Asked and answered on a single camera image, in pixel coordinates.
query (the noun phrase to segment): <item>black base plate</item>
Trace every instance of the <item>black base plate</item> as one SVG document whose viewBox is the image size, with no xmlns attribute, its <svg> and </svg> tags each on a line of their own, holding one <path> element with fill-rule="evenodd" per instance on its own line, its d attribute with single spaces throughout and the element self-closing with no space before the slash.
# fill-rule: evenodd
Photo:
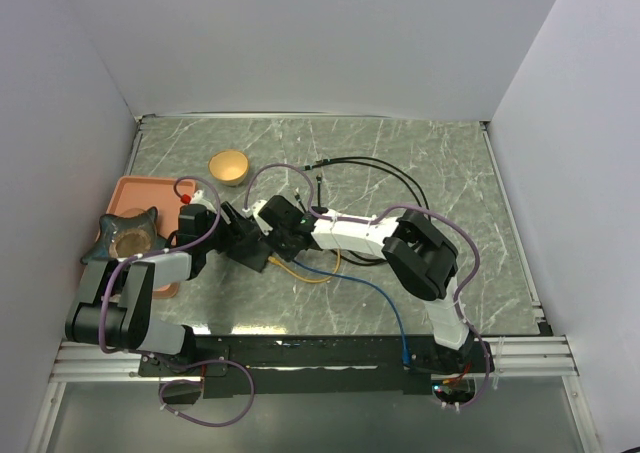
<svg viewBox="0 0 640 453">
<path fill-rule="evenodd" d="M 409 336 L 409 349 L 417 358 L 429 359 L 436 350 L 432 336 Z M 247 366 L 259 393 L 334 393 L 402 391 L 410 395 L 432 393 L 431 374 L 424 362 L 408 369 L 401 361 L 399 336 L 198 336 L 195 361 L 224 358 Z M 480 343 L 474 342 L 466 363 L 471 373 L 485 371 Z M 437 364 L 437 358 L 426 363 Z M 140 376 L 202 375 L 201 368 L 186 372 L 168 369 L 155 359 L 140 363 Z M 248 393 L 244 374 L 226 365 L 211 365 L 204 377 L 204 398 L 224 398 Z"/>
</svg>

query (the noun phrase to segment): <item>black cable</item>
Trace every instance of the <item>black cable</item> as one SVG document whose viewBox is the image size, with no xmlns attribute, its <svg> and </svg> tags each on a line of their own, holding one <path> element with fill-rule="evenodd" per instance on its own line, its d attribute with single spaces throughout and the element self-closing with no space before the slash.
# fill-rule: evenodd
<svg viewBox="0 0 640 453">
<path fill-rule="evenodd" d="M 331 253 L 333 253 L 334 255 L 337 255 L 338 253 L 335 250 L 329 250 Z M 364 258 L 360 255 L 358 255 L 357 253 L 353 252 L 353 251 L 349 251 L 349 252 L 342 252 L 342 260 L 346 261 L 347 263 L 351 263 L 352 265 L 356 265 L 356 266 L 377 266 L 377 265 L 382 265 L 383 263 L 386 263 L 387 260 L 383 260 L 382 258 L 364 258 L 366 260 L 366 262 L 360 262 L 360 261 L 356 261 L 356 260 L 352 260 L 351 258 L 348 258 L 347 256 L 345 256 L 345 253 L 351 253 L 353 256 L 358 257 L 358 258 Z"/>
<path fill-rule="evenodd" d="M 178 230 L 174 230 L 171 233 L 169 233 L 169 236 L 167 237 L 167 241 L 165 241 L 164 243 L 164 247 L 165 248 L 173 248 L 173 239 L 178 236 Z"/>
<path fill-rule="evenodd" d="M 411 181 L 411 183 L 416 185 L 416 188 L 418 188 L 418 191 L 420 192 L 420 194 L 422 195 L 422 199 L 424 200 L 424 207 L 427 210 L 430 209 L 429 208 L 429 202 L 427 201 L 427 196 L 424 194 L 424 191 L 422 190 L 422 187 L 420 186 L 420 183 L 418 183 L 411 175 L 409 175 L 405 171 L 401 170 L 397 166 L 389 163 L 388 161 L 384 161 L 384 160 L 381 160 L 379 158 L 374 158 L 372 156 L 343 156 L 343 157 L 340 157 L 340 158 L 330 159 L 329 161 L 333 162 L 334 160 L 368 160 L 368 161 L 375 161 L 377 163 L 381 163 L 383 165 L 388 166 L 389 168 L 392 168 L 392 169 L 396 170 L 398 173 L 400 173 L 401 175 L 405 176 L 409 181 Z"/>
<path fill-rule="evenodd" d="M 370 163 L 364 163 L 362 161 L 342 160 L 342 159 L 335 159 L 335 160 L 330 160 L 330 161 L 331 161 L 331 163 L 326 163 L 326 164 L 325 163 L 316 163 L 315 165 L 307 165 L 304 168 L 305 169 L 316 169 L 316 168 L 322 168 L 323 166 L 340 165 L 340 164 L 368 166 L 370 168 L 374 168 L 376 170 L 379 170 L 379 171 L 382 171 L 384 173 L 387 173 L 388 175 L 396 177 L 398 180 L 400 180 L 402 182 L 402 184 L 404 186 L 407 187 L 407 189 L 411 193 L 411 196 L 413 196 L 414 200 L 416 200 L 416 203 L 418 204 L 418 206 L 422 206 L 422 203 L 420 203 L 420 198 L 418 198 L 418 195 L 416 195 L 415 191 L 413 191 L 413 188 L 411 188 L 411 185 L 409 183 L 407 183 L 407 181 L 404 178 L 402 178 L 400 175 L 398 175 L 397 173 L 394 173 L 391 170 L 387 170 L 386 168 L 382 168 L 381 166 L 377 166 L 377 165 L 372 165 Z"/>
<path fill-rule="evenodd" d="M 322 175 L 316 176 L 316 181 L 318 182 L 318 208 L 320 208 L 320 199 L 322 198 L 322 188 L 320 188 L 322 185 Z"/>
</svg>

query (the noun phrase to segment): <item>orange tray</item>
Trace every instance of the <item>orange tray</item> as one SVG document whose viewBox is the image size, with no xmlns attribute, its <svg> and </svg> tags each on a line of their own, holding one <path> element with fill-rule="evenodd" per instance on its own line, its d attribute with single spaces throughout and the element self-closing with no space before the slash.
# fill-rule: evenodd
<svg viewBox="0 0 640 453">
<path fill-rule="evenodd" d="M 178 229 L 178 216 L 182 202 L 173 192 L 175 178 L 155 178 L 151 176 L 123 176 L 118 180 L 111 196 L 107 213 L 122 215 L 132 208 L 147 210 L 152 206 L 158 208 L 156 228 L 158 234 L 167 238 Z M 192 196 L 196 192 L 196 182 L 181 181 L 178 192 Z M 178 283 L 155 290 L 153 298 L 171 298 L 178 292 Z"/>
</svg>

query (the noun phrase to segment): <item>wire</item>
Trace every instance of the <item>wire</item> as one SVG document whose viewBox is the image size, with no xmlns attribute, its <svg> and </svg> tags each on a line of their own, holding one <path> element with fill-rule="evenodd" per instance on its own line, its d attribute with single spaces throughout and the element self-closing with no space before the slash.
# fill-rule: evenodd
<svg viewBox="0 0 640 453">
<path fill-rule="evenodd" d="M 307 182 L 307 185 L 309 185 L 309 199 L 307 200 L 307 209 L 316 218 L 329 220 L 329 221 L 351 221 L 353 223 L 359 223 L 359 224 L 377 225 L 384 218 L 386 218 L 387 215 L 391 213 L 393 210 L 409 209 L 409 210 L 414 210 L 419 213 L 422 213 L 423 215 L 432 216 L 436 220 L 443 222 L 445 225 L 454 229 L 467 242 L 467 244 L 469 245 L 473 253 L 473 260 L 474 260 L 473 268 L 471 268 L 471 271 L 469 272 L 469 274 L 460 282 L 460 284 L 458 284 L 458 288 L 456 288 L 456 291 L 453 294 L 453 303 L 455 305 L 455 310 L 456 310 L 456 314 L 458 315 L 458 318 L 460 318 L 460 320 L 467 325 L 467 327 L 469 328 L 469 331 L 471 331 L 473 336 L 475 336 L 478 339 L 478 342 L 480 343 L 480 347 L 482 348 L 482 353 L 484 355 L 485 372 L 484 372 L 484 379 L 482 381 L 482 385 L 480 385 L 480 388 L 476 392 L 476 395 L 471 400 L 464 403 L 464 405 L 461 405 L 461 407 L 468 407 L 474 404 L 484 394 L 487 387 L 489 386 L 489 375 L 491 374 L 491 355 L 489 354 L 487 345 L 485 345 L 482 339 L 482 335 L 480 335 L 480 332 L 476 329 L 475 326 L 473 326 L 473 324 L 467 319 L 464 312 L 462 311 L 462 308 L 460 306 L 460 301 L 459 301 L 462 290 L 469 284 L 471 280 L 473 280 L 473 278 L 476 276 L 476 273 L 478 273 L 478 269 L 480 268 L 480 251 L 478 250 L 478 247 L 474 243 L 473 239 L 469 236 L 469 234 L 460 226 L 458 226 L 456 223 L 442 216 L 441 214 L 436 213 L 435 211 L 432 211 L 432 210 L 428 210 L 426 208 L 416 206 L 416 205 L 408 205 L 408 204 L 392 205 L 392 206 L 389 206 L 387 209 L 385 209 L 382 212 L 382 214 L 380 214 L 380 216 L 377 216 L 372 219 L 357 218 L 357 217 L 351 217 L 346 215 L 336 216 L 336 218 L 332 218 L 330 216 L 320 215 L 311 208 L 311 205 L 313 204 L 313 193 L 314 193 L 313 183 L 311 182 L 311 179 L 300 168 L 297 168 L 293 165 L 289 165 L 287 163 L 272 163 L 270 165 L 263 166 L 253 175 L 253 178 L 251 178 L 251 181 L 249 181 L 249 186 L 247 186 L 247 191 L 244 198 L 244 207 L 246 210 L 248 210 L 249 194 L 251 193 L 251 188 L 255 184 L 258 176 L 270 168 L 278 168 L 278 167 L 288 168 L 290 170 L 293 170 L 299 173 L 302 176 L 302 178 Z"/>
<path fill-rule="evenodd" d="M 316 176 L 316 182 L 318 183 L 318 208 L 320 208 L 320 199 L 322 198 L 322 175 Z"/>
<path fill-rule="evenodd" d="M 389 163 L 388 161 L 384 161 L 384 160 L 381 160 L 379 158 L 374 158 L 372 156 L 342 156 L 342 157 L 339 157 L 339 158 L 328 158 L 328 159 L 325 159 L 325 160 L 321 160 L 320 162 L 316 163 L 316 165 L 318 165 L 318 166 L 326 166 L 326 165 L 330 165 L 332 163 L 335 163 L 337 161 L 344 161 L 344 160 L 374 161 L 376 163 L 381 163 L 383 165 L 388 166 L 389 168 L 392 168 L 393 170 L 397 171 L 398 173 L 403 175 L 405 178 L 407 178 L 409 181 L 411 181 L 414 185 L 416 185 L 416 187 L 418 188 L 418 191 L 422 195 L 422 199 L 424 200 L 424 207 L 425 208 L 429 208 L 429 202 L 427 201 L 427 196 L 424 194 L 424 191 L 422 190 L 422 187 L 420 186 L 420 184 L 411 175 L 409 175 L 408 173 L 406 173 L 402 169 L 398 168 L 397 166 Z M 310 169 L 313 169 L 313 168 L 317 168 L 318 166 L 316 166 L 316 165 L 306 165 L 304 167 L 304 170 L 306 171 L 306 170 L 310 170 Z"/>
<path fill-rule="evenodd" d="M 460 375 L 456 376 L 455 378 L 447 378 L 442 382 L 442 384 L 448 385 L 449 387 L 455 386 L 462 381 L 462 379 L 467 375 L 467 373 L 469 373 L 469 371 L 471 371 L 471 363 L 467 363 Z"/>
<path fill-rule="evenodd" d="M 334 255 L 336 254 L 335 250 L 329 250 L 331 253 L 333 253 Z M 351 258 L 348 258 L 346 256 L 344 256 L 344 253 L 342 254 L 342 261 L 345 261 L 347 263 L 351 263 L 352 265 L 356 265 L 356 266 L 377 266 L 377 265 L 382 265 L 383 263 L 386 263 L 387 260 L 383 260 L 382 258 L 364 258 L 363 256 L 358 255 L 357 253 L 353 252 L 353 251 L 349 251 L 349 253 L 351 253 L 353 256 L 357 256 L 358 258 L 361 258 L 365 261 L 357 261 L 357 260 L 352 260 Z"/>
<path fill-rule="evenodd" d="M 342 278 L 343 280 L 362 283 L 363 285 L 370 286 L 371 288 L 375 289 L 378 293 L 380 293 L 382 296 L 384 296 L 387 302 L 389 303 L 389 306 L 391 306 L 393 313 L 396 315 L 396 320 L 398 321 L 398 327 L 400 328 L 400 336 L 402 338 L 402 364 L 408 366 L 411 363 L 411 355 L 409 354 L 409 345 L 407 344 L 407 335 L 404 332 L 404 326 L 402 325 L 402 319 L 400 318 L 400 313 L 398 312 L 398 309 L 396 308 L 396 305 L 391 299 L 391 297 L 388 294 L 386 294 L 382 288 L 380 288 L 377 285 L 374 285 L 370 281 L 363 280 L 362 278 L 356 278 L 355 276 L 340 275 L 338 273 L 329 273 L 328 271 L 318 270 L 316 268 L 311 268 L 310 266 L 304 265 L 297 260 L 293 260 L 293 262 L 296 265 L 298 265 L 300 268 L 304 268 L 305 270 L 310 271 L 312 273 L 317 273 L 318 275 L 328 275 L 328 276 L 333 276 L 335 278 Z"/>
<path fill-rule="evenodd" d="M 350 164 L 350 165 L 360 165 L 360 166 L 368 166 L 370 168 L 374 168 L 376 170 L 379 171 L 383 171 L 384 173 L 387 173 L 388 175 L 394 176 L 396 177 L 398 180 L 400 180 L 402 182 L 402 184 L 404 186 L 407 187 L 407 189 L 409 190 L 409 192 L 411 193 L 411 196 L 413 196 L 413 198 L 416 200 L 416 203 L 418 203 L 418 205 L 422 206 L 422 203 L 420 203 L 420 198 L 418 198 L 418 195 L 416 195 L 415 191 L 413 191 L 413 188 L 411 188 L 411 185 L 409 185 L 409 183 L 406 182 L 406 180 L 404 178 L 402 178 L 400 175 L 398 175 L 397 173 L 394 173 L 393 171 L 387 170 L 386 168 L 382 168 L 381 166 L 377 166 L 377 165 L 371 165 L 369 163 L 364 163 L 362 161 L 355 161 L 355 160 L 343 160 L 343 159 L 335 159 L 335 160 L 329 160 L 330 163 L 320 163 L 320 164 L 316 164 L 316 165 L 311 165 L 311 169 L 315 169 L 315 168 L 322 168 L 323 166 L 329 166 L 329 165 L 340 165 L 340 164 Z"/>
<path fill-rule="evenodd" d="M 293 271 L 291 268 L 289 268 L 287 265 L 282 263 L 275 256 L 270 256 L 268 258 L 268 260 L 269 260 L 269 263 L 273 263 L 274 265 L 279 266 L 280 268 L 282 268 L 284 271 L 289 273 L 294 278 L 296 278 L 296 279 L 298 279 L 300 281 L 304 281 L 305 283 L 311 283 L 311 284 L 326 283 L 331 278 L 333 278 L 333 276 L 331 276 L 331 275 L 335 275 L 338 272 L 338 269 L 340 268 L 340 250 L 338 250 L 336 252 L 336 266 L 333 268 L 333 272 L 331 274 L 329 274 L 328 276 L 325 276 L 324 278 L 317 278 L 317 279 L 304 278 L 303 276 L 300 276 L 295 271 Z"/>
<path fill-rule="evenodd" d="M 209 190 L 211 190 L 211 193 L 213 193 L 213 196 L 216 200 L 216 211 L 220 211 L 220 196 L 218 195 L 218 191 L 216 190 L 216 188 L 207 180 L 205 180 L 204 178 L 200 178 L 199 176 L 182 176 L 180 178 L 178 178 L 175 183 L 173 184 L 173 191 L 176 193 L 176 195 L 178 195 L 179 197 L 181 196 L 180 193 L 178 192 L 177 186 L 178 184 L 183 181 L 183 180 L 195 180 L 198 181 L 200 183 L 202 183 L 203 185 L 205 185 L 207 188 L 209 188 Z M 113 288 L 116 284 L 116 280 L 118 279 L 118 276 L 120 275 L 120 273 L 122 273 L 122 270 L 124 270 L 127 266 L 129 266 L 131 263 L 133 263 L 134 261 L 139 261 L 139 260 L 144 260 L 147 258 L 151 258 L 153 256 L 159 256 L 159 255 L 164 255 L 167 253 L 173 253 L 176 251 L 185 251 L 189 248 L 192 248 L 196 245 L 199 245 L 200 243 L 202 243 L 203 241 L 205 241 L 207 238 L 209 238 L 213 232 L 215 231 L 215 229 L 218 226 L 218 223 L 220 222 L 220 215 L 216 214 L 216 218 L 215 220 L 213 220 L 213 224 L 211 225 L 211 228 L 209 228 L 209 230 L 202 235 L 200 238 L 197 238 L 195 240 L 193 240 L 190 243 L 187 243 L 186 245 L 182 245 L 182 246 L 177 246 L 175 248 L 169 249 L 169 248 L 165 248 L 163 250 L 154 250 L 154 251 L 149 251 L 147 253 L 145 253 L 144 255 L 133 255 L 130 256 L 129 258 L 127 258 L 124 261 L 121 261 L 113 270 L 113 272 L 111 273 L 111 276 L 109 277 L 109 280 L 107 281 L 107 285 L 104 289 L 104 293 L 103 293 L 103 297 L 102 297 L 102 307 L 100 308 L 100 320 L 98 321 L 98 344 L 100 345 L 100 349 L 102 350 L 102 352 L 104 353 L 115 353 L 117 351 L 120 351 L 119 348 L 108 348 L 107 347 L 107 333 L 106 333 L 106 323 L 107 323 L 107 313 L 109 311 L 109 299 L 111 298 L 111 295 L 113 294 Z"/>
<path fill-rule="evenodd" d="M 162 385 L 162 387 L 160 388 L 160 391 L 158 391 L 158 399 L 160 400 L 160 404 L 162 405 L 161 409 L 167 410 L 170 413 L 173 413 L 174 415 L 182 418 L 183 420 L 190 421 L 191 423 L 195 423 L 196 425 L 207 426 L 209 428 L 220 428 L 223 426 L 233 425 L 234 423 L 237 423 L 238 421 L 240 421 L 251 409 L 251 406 L 253 405 L 253 400 L 256 397 L 256 385 L 255 385 L 255 382 L 253 381 L 253 377 L 251 376 L 251 373 L 249 373 L 249 370 L 245 366 L 242 366 L 240 363 L 236 363 L 235 361 L 231 361 L 231 360 L 216 359 L 216 360 L 199 361 L 197 363 L 192 363 L 190 365 L 179 365 L 177 363 L 173 363 L 167 360 L 161 355 L 155 355 L 155 356 L 158 358 L 158 360 L 164 363 L 165 366 L 173 369 L 179 369 L 181 371 L 190 370 L 191 368 L 196 368 L 198 366 L 206 366 L 206 365 L 223 364 L 223 365 L 233 366 L 235 368 L 238 368 L 240 371 L 242 371 L 245 374 L 245 376 L 247 377 L 247 380 L 249 380 L 249 388 L 251 389 L 251 392 L 249 393 L 249 401 L 247 401 L 247 404 L 245 405 L 244 409 L 234 418 L 228 421 L 223 421 L 221 423 L 212 423 L 209 421 L 199 420 L 197 418 L 194 418 L 193 416 L 189 416 L 185 413 L 182 413 L 181 411 L 174 409 L 173 407 L 168 405 L 164 400 L 164 392 L 167 388 L 175 385 L 200 386 L 200 382 L 198 381 L 180 379 L 180 380 L 173 380 Z"/>
</svg>

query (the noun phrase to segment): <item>yellow cable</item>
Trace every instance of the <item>yellow cable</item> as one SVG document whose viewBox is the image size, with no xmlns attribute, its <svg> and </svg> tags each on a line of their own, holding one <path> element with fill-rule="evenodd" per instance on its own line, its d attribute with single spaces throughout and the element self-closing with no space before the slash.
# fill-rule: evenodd
<svg viewBox="0 0 640 453">
<path fill-rule="evenodd" d="M 279 266 L 280 268 L 282 268 L 284 271 L 289 273 L 294 278 L 297 278 L 300 281 L 304 281 L 305 283 L 312 283 L 312 284 L 326 283 L 331 278 L 333 278 L 333 276 L 325 276 L 324 278 L 318 278 L 318 279 L 305 278 L 305 277 L 300 276 L 299 274 L 297 274 L 295 271 L 293 271 L 291 268 L 289 268 L 287 265 L 282 263 L 279 259 L 277 259 L 274 256 L 270 256 L 269 257 L 269 263 L 273 263 L 274 265 Z M 336 274 L 338 272 L 339 268 L 340 268 L 340 250 L 337 251 L 336 266 L 333 269 L 333 274 Z"/>
</svg>

